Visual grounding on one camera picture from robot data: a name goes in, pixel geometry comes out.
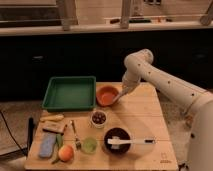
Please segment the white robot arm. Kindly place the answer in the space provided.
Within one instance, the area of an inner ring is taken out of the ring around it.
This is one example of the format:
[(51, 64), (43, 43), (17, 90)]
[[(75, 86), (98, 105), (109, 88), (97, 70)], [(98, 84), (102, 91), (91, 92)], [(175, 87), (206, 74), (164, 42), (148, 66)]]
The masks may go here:
[(187, 171), (213, 171), (213, 93), (168, 74), (152, 65), (149, 49), (129, 54), (122, 78), (123, 89), (130, 93), (145, 80), (171, 101), (193, 115), (187, 153)]

